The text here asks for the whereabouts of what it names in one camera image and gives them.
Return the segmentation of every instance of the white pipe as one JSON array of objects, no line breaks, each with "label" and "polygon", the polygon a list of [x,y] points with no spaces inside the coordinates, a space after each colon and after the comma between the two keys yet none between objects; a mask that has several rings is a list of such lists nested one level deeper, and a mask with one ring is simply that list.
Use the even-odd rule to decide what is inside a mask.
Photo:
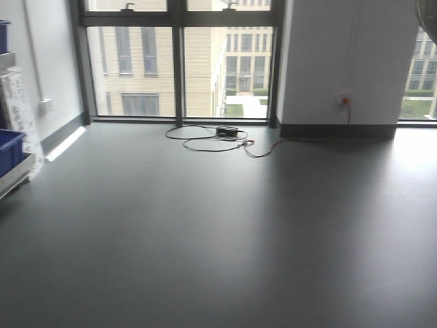
[{"label": "white pipe", "polygon": [[22,2],[23,2],[23,12],[25,13],[26,31],[30,43],[30,53],[31,53],[33,68],[35,70],[36,85],[38,87],[38,94],[40,96],[40,101],[43,101],[45,97],[44,97],[44,92],[42,91],[40,70],[38,69],[38,62],[36,60],[35,42],[33,41],[32,27],[31,27],[30,16],[29,16],[29,8],[27,7],[27,0],[22,0]]}]

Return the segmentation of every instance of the glass pane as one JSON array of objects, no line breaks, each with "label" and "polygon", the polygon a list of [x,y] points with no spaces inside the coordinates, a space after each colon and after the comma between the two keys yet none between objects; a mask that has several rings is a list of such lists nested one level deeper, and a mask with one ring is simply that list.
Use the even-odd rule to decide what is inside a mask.
[{"label": "glass pane", "polygon": [[[256,34],[265,50],[252,44]],[[185,43],[188,117],[267,118],[272,27],[190,27]]]},{"label": "glass pane", "polygon": [[87,0],[87,9],[97,12],[119,12],[126,7],[128,2],[135,3],[129,8],[136,12],[165,12],[167,11],[167,0]]},{"label": "glass pane", "polygon": [[87,32],[98,115],[175,116],[170,27]]},{"label": "glass pane", "polygon": [[270,0],[188,0],[188,10],[193,12],[217,12],[228,8],[242,11],[270,10]]},{"label": "glass pane", "polygon": [[436,45],[419,27],[400,120],[437,120],[436,73]]}]

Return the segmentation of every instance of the beige building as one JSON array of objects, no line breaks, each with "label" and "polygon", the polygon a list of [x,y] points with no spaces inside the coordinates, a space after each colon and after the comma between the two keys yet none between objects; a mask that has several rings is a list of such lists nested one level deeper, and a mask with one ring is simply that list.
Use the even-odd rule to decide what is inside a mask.
[{"label": "beige building", "polygon": [[437,118],[437,48],[419,28],[413,59],[406,82],[406,100],[423,102],[429,107],[428,118]]},{"label": "beige building", "polygon": [[[135,10],[166,10],[166,1]],[[117,10],[124,1],[90,0],[91,10]],[[190,0],[190,10],[222,10],[221,0]],[[268,0],[241,0],[237,10],[269,10]],[[90,27],[89,44],[99,115],[174,116],[170,27]],[[267,89],[271,27],[193,27],[185,30],[188,117],[223,117],[229,96]]]}]

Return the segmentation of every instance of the wall outlet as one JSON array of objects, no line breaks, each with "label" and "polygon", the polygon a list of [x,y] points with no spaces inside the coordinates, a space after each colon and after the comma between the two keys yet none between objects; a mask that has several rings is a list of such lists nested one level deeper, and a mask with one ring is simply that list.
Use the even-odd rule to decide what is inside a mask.
[{"label": "wall outlet", "polygon": [[339,94],[337,98],[337,104],[338,105],[344,105],[343,99],[347,98],[350,100],[350,94]]},{"label": "wall outlet", "polygon": [[53,110],[53,104],[51,99],[44,99],[40,101],[40,113],[46,115]]}]

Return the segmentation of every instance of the grass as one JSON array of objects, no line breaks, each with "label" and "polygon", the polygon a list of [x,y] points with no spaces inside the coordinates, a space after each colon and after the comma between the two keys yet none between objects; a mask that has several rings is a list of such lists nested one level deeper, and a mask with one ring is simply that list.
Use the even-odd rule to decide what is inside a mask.
[{"label": "grass", "polygon": [[429,114],[430,100],[404,100],[402,102],[401,120],[426,120]]},{"label": "grass", "polygon": [[244,118],[243,105],[241,104],[226,104],[226,118]]}]

